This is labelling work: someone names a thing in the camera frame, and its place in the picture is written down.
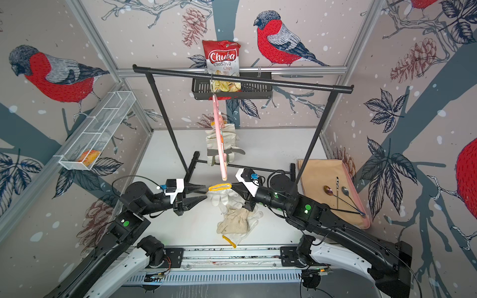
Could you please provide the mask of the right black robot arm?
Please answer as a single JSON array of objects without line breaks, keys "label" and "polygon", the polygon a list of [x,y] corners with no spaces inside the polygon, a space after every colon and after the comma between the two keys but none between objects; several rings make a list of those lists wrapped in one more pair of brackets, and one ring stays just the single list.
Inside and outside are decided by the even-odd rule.
[{"label": "right black robot arm", "polygon": [[281,209],[289,225],[343,247],[335,252],[326,243],[316,248],[308,245],[308,258],[360,274],[391,298],[409,297],[413,275],[412,247],[408,243],[382,240],[344,221],[328,205],[300,194],[296,182],[285,175],[277,175],[276,186],[263,185],[250,168],[239,169],[236,178],[232,189],[247,202]]}]

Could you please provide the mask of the white yellow-trim work glove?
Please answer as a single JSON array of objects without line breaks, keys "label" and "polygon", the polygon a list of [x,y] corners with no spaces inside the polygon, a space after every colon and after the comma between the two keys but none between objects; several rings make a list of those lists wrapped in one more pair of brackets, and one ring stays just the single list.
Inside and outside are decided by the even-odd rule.
[{"label": "white yellow-trim work glove", "polygon": [[222,214],[227,214],[230,209],[236,210],[245,206],[245,200],[232,189],[230,183],[211,186],[206,194],[211,204],[218,207]]}]

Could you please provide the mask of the black clothes rack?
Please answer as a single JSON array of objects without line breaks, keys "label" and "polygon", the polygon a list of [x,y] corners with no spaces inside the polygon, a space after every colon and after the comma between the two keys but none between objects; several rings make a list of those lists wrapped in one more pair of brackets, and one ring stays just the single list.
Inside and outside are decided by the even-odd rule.
[{"label": "black clothes rack", "polygon": [[[318,68],[308,71],[306,67],[294,67],[291,70],[254,67],[247,68],[242,75],[335,85],[344,71],[344,67],[334,67],[329,71]],[[165,122],[153,115],[154,112],[159,113],[160,109],[146,76],[127,70],[122,77],[145,109],[150,125],[156,130],[137,171],[137,179],[155,189],[157,183],[162,184],[169,178],[184,177],[185,170]],[[154,79],[185,161],[190,162],[195,150],[205,151],[203,131],[213,120],[212,104],[195,99],[192,78],[156,75]],[[315,127],[328,96],[325,91],[274,86],[270,98],[258,99],[248,95],[246,99],[221,101],[220,107],[237,129]]]}]

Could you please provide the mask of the pink clip hanger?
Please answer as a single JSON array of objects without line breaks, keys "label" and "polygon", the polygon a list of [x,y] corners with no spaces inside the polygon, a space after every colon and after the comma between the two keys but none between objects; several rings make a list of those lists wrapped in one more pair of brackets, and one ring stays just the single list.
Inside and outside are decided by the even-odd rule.
[{"label": "pink clip hanger", "polygon": [[223,127],[223,118],[222,114],[219,110],[219,100],[214,91],[214,87],[212,82],[214,81],[213,75],[211,75],[211,91],[212,91],[212,105],[213,105],[213,112],[214,112],[214,129],[216,133],[216,140],[217,140],[217,151],[219,156],[219,166],[221,170],[221,178],[223,181],[227,181],[227,164],[226,164],[226,154],[224,152],[224,140],[222,135],[222,127]]}]

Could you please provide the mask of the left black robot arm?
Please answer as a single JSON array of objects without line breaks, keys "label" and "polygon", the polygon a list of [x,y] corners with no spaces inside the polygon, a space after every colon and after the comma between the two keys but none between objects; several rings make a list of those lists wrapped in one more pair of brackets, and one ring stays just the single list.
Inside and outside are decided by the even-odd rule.
[{"label": "left black robot arm", "polygon": [[145,235],[150,225],[147,216],[170,209],[181,216],[207,198],[204,190],[204,185],[183,179],[167,180],[157,194],[143,182],[132,183],[120,197],[125,210],[107,224],[91,253],[47,297],[108,298],[145,268],[157,269],[160,278],[180,268],[184,250],[166,248],[154,236]]}]

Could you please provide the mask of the green-striped leather glove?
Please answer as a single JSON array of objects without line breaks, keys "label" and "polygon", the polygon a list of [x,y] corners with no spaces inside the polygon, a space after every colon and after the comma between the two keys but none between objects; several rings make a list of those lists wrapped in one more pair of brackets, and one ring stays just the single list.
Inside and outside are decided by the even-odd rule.
[{"label": "green-striped leather glove", "polygon": [[232,163],[236,154],[245,155],[245,151],[237,145],[239,137],[236,134],[234,124],[225,124],[222,128],[222,136],[224,141],[224,153],[226,154],[226,163]]}]

